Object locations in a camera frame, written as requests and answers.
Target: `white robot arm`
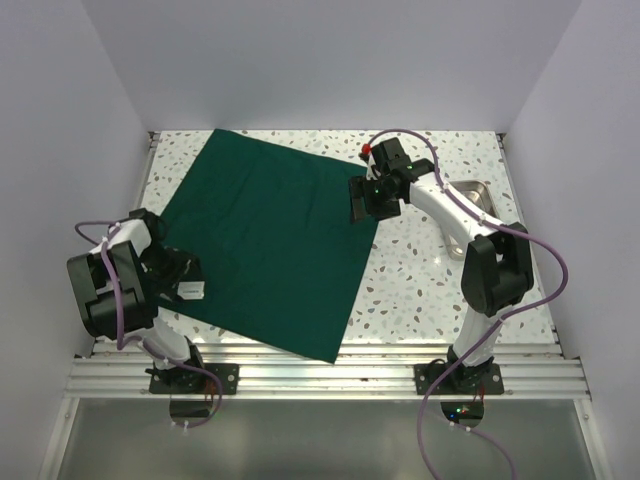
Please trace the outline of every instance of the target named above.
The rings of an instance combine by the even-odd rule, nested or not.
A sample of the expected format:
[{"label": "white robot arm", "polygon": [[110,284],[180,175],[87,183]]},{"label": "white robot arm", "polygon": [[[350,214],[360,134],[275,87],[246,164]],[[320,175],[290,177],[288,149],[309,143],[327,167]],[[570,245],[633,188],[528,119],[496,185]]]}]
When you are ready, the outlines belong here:
[{"label": "white robot arm", "polygon": [[[460,334],[447,354],[447,365],[451,365],[533,287],[529,243],[488,227],[485,222],[503,223],[487,216],[451,185],[440,187],[433,163],[426,159],[412,162],[397,138],[378,143],[370,153],[375,162],[369,165],[373,178],[362,176],[349,181],[351,221],[367,216],[376,220],[398,216],[401,214],[399,200],[404,200],[436,220],[465,252],[461,289],[468,307]],[[368,161],[369,152],[363,153],[362,158]],[[481,221],[465,213],[445,189]],[[509,228],[526,232],[519,223]],[[453,391],[473,393],[478,387],[483,375],[491,369],[499,330],[495,329],[454,371],[450,380]]]},{"label": "white robot arm", "polygon": [[[176,364],[202,368],[200,354],[189,340],[176,333],[158,316],[155,300],[160,295],[183,301],[180,284],[186,279],[201,280],[197,257],[173,248],[165,248],[159,217],[145,209],[133,211],[129,218],[110,227],[108,257],[117,272],[122,296],[121,344],[135,340],[154,360],[150,372],[165,384],[184,390],[200,390],[201,378]],[[80,316],[93,337],[118,337],[117,302],[114,286],[101,258],[102,244],[89,253],[67,262]]]}]

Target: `white enclosure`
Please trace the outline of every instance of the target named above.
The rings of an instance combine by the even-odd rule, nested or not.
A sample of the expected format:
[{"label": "white enclosure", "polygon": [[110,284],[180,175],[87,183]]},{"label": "white enclosure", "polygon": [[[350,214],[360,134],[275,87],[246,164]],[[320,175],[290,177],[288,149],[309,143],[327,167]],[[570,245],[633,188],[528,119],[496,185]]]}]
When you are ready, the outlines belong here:
[{"label": "white enclosure", "polygon": [[[619,479],[639,478],[637,0],[8,0],[0,7],[0,471],[35,478],[89,338],[73,224],[133,205],[147,131],[507,132],[551,306]],[[536,252],[547,291],[556,266]]]}]

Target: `metal tray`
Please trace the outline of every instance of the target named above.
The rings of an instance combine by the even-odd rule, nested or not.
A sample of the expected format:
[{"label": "metal tray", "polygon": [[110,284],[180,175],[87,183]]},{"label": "metal tray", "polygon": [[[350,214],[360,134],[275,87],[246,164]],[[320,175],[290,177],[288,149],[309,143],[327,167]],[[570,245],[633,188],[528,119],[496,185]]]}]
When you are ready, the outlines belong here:
[{"label": "metal tray", "polygon": [[[491,198],[491,192],[486,183],[479,180],[465,180],[460,182],[451,182],[451,185],[467,197],[480,209],[485,211],[492,217],[498,218],[496,206]],[[448,232],[442,230],[444,235],[444,243],[447,247],[447,253],[453,260],[464,260],[464,251]]]}]

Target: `terrazzo table surface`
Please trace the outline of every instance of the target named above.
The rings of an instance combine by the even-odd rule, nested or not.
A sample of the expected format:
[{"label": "terrazzo table surface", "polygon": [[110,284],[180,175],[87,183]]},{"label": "terrazzo table surface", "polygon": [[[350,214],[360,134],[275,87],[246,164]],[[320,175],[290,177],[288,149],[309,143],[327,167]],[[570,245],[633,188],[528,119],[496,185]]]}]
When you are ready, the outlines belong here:
[{"label": "terrazzo table surface", "polygon": [[[238,133],[362,164],[357,156],[360,147],[375,132],[243,130]],[[520,220],[494,132],[420,133],[426,133],[436,146],[448,180],[485,182],[499,218],[505,223]],[[211,131],[161,132],[143,193],[143,207],[156,214],[162,212],[209,135]],[[419,140],[407,135],[401,140],[413,160],[427,156]],[[466,311],[460,292],[462,267],[463,262],[447,255],[438,224],[412,205],[403,206],[400,217],[385,220],[378,227],[343,344],[453,343]],[[536,278],[536,285],[525,295],[524,302],[536,301],[541,295]],[[256,343],[184,315],[162,310],[161,316],[178,333],[195,342]],[[552,325],[548,308],[538,307],[507,321],[498,342],[553,344]]]}]

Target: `purple cable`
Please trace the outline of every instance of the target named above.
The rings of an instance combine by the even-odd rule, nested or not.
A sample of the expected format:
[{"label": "purple cable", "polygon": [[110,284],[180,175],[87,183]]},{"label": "purple cable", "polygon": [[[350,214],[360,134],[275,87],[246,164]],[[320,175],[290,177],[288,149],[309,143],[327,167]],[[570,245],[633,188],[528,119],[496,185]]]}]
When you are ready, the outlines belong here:
[{"label": "purple cable", "polygon": [[[86,225],[105,225],[107,223],[109,225],[113,225],[115,222],[105,222],[105,223],[83,222],[83,223]],[[111,231],[109,232],[109,235],[107,236],[107,240],[110,240],[111,238],[113,238],[113,236],[116,233],[118,233],[118,231],[120,231],[120,226],[116,223],[114,228],[112,228]],[[218,401],[216,402],[215,407],[211,409],[211,412],[207,417],[193,423],[185,422],[181,426],[184,428],[194,428],[194,427],[199,427],[200,425],[204,425],[209,420],[211,420],[211,418],[213,418],[216,412],[220,409],[220,405],[222,405],[223,388],[222,388],[222,383],[220,382],[220,379],[215,374],[213,374],[212,372],[209,372],[208,370],[205,370],[204,368],[192,367],[191,365],[186,365],[178,360],[164,357],[163,355],[156,352],[147,343],[145,343],[144,340],[142,340],[142,337],[133,335],[127,339],[124,338],[124,305],[122,302],[122,289],[120,288],[120,282],[118,281],[118,275],[116,273],[116,269],[114,268],[113,263],[111,263],[111,260],[109,260],[109,255],[107,254],[107,246],[108,246],[108,241],[102,242],[102,247],[100,248],[100,257],[102,258],[102,262],[104,263],[104,266],[107,269],[107,273],[109,274],[109,279],[111,280],[111,284],[113,285],[113,295],[116,301],[116,347],[118,348],[118,350],[122,350],[127,344],[131,342],[142,341],[142,348],[147,352],[149,352],[151,356],[157,358],[158,360],[163,360],[163,361],[166,360],[172,365],[174,365],[175,367],[182,368],[183,370],[189,370],[191,372],[200,373],[212,379],[216,385],[216,389],[218,393]]]},{"label": "purple cable", "polygon": [[122,350],[124,348],[124,304],[122,302],[122,289],[120,288],[120,282],[118,281],[118,274],[116,273],[116,269],[113,267],[113,263],[109,260],[109,255],[107,254],[107,248],[109,246],[109,240],[111,240],[116,233],[120,231],[120,226],[116,225],[111,229],[109,235],[107,235],[107,241],[102,242],[102,247],[100,247],[100,258],[102,258],[102,263],[104,263],[104,267],[107,269],[107,273],[109,274],[109,279],[111,280],[111,284],[113,286],[113,296],[116,300],[116,346],[118,350]]},{"label": "purple cable", "polygon": [[115,225],[116,222],[109,222],[107,220],[91,220],[88,222],[79,222],[76,223],[75,226],[73,227],[73,229],[76,231],[76,233],[78,235],[80,235],[82,238],[84,238],[87,242],[92,243],[93,245],[98,246],[100,244],[100,242],[95,241],[93,238],[91,238],[89,235],[86,235],[85,233],[82,232],[82,230],[80,230],[80,227],[86,227],[89,225],[106,225],[106,226],[111,226],[111,225]]},{"label": "purple cable", "polygon": [[[416,137],[417,139],[419,139],[422,142],[424,142],[425,145],[431,151],[431,155],[433,156],[434,173],[435,173],[436,181],[437,181],[438,185],[441,188],[443,188],[444,192],[453,201],[453,203],[455,203],[458,207],[460,207],[467,215],[469,215],[471,218],[473,218],[476,221],[481,221],[480,217],[478,215],[476,215],[475,212],[473,212],[471,209],[469,209],[463,202],[460,201],[460,199],[458,199],[453,193],[451,193],[451,191],[449,191],[448,189],[444,188],[444,181],[442,180],[442,177],[440,176],[440,165],[439,165],[438,154],[436,153],[436,149],[434,148],[434,146],[431,144],[431,142],[429,141],[429,139],[427,137],[425,137],[423,135],[420,135],[419,133],[414,132],[413,130],[407,130],[407,129],[403,129],[403,128],[389,129],[389,130],[382,130],[382,131],[378,132],[377,134],[375,134],[373,137],[371,137],[371,139],[369,140],[369,145],[371,145],[380,136],[385,135],[387,133],[405,133],[407,135],[411,135],[413,137]],[[555,257],[555,259],[558,261],[558,263],[560,264],[560,268],[562,269],[562,281],[560,282],[560,286],[551,295],[548,295],[547,297],[545,297],[545,298],[543,298],[541,300],[538,300],[537,302],[533,302],[533,303],[530,303],[528,305],[524,305],[524,306],[522,306],[520,308],[516,308],[516,309],[514,309],[514,310],[512,310],[512,311],[510,311],[508,313],[505,313],[504,315],[502,315],[496,321],[496,323],[494,323],[491,326],[491,328],[483,335],[483,337],[475,343],[475,345],[473,345],[464,355],[460,356],[460,358],[458,358],[458,360],[456,360],[449,368],[447,368],[436,379],[436,381],[433,382],[429,386],[429,388],[427,389],[427,392],[425,393],[424,398],[422,399],[422,403],[420,404],[420,410],[418,412],[418,425],[417,425],[418,446],[420,448],[420,455],[422,456],[422,460],[424,461],[424,464],[427,466],[427,468],[429,469],[429,471],[431,472],[431,474],[433,475],[433,477],[436,480],[441,480],[442,477],[438,474],[438,472],[436,471],[435,467],[431,463],[431,460],[427,456],[426,450],[424,448],[424,441],[422,439],[422,423],[423,423],[422,420],[423,420],[424,413],[425,413],[426,408],[427,408],[427,400],[428,400],[429,396],[433,393],[433,391],[436,389],[436,387],[442,381],[444,381],[445,378],[447,378],[451,374],[451,372],[453,372],[465,359],[467,359],[467,357],[469,357],[469,355],[471,355],[489,337],[491,337],[493,332],[495,332],[505,320],[507,320],[509,317],[517,315],[518,313],[522,313],[522,312],[525,312],[527,310],[531,310],[533,308],[539,307],[540,305],[544,305],[546,303],[551,302],[552,300],[557,298],[564,291],[564,289],[567,286],[567,282],[569,281],[569,269],[567,267],[566,262],[564,261],[564,259],[560,255],[560,253],[555,248],[553,248],[551,245],[549,245],[547,242],[545,242],[543,240],[540,240],[538,238],[535,238],[535,237],[529,235],[528,233],[519,232],[517,230],[512,230],[511,228],[506,227],[504,225],[496,225],[494,223],[487,222],[487,221],[484,221],[484,220],[482,222],[485,225],[487,225],[488,227],[490,227],[490,228],[493,228],[495,230],[499,230],[501,232],[508,233],[508,234],[511,234],[511,235],[515,235],[515,236],[520,237],[520,238],[524,238],[524,239],[526,239],[526,240],[528,240],[530,242],[536,243],[537,245],[540,245],[541,247],[543,247],[545,250],[547,250],[549,253],[551,253],[551,255],[553,255]],[[511,478],[512,479],[517,479],[518,478],[518,473],[516,471],[515,464],[513,463],[513,459],[509,456],[509,454],[505,450],[505,448],[502,447],[502,445],[500,445],[496,440],[491,438],[486,433],[482,433],[482,432],[477,431],[475,429],[472,429],[471,431],[474,434],[478,435],[479,437],[482,437],[485,440],[487,440],[490,443],[492,443],[502,453],[502,455],[505,457],[505,459],[509,463],[509,468],[511,470]]]}]

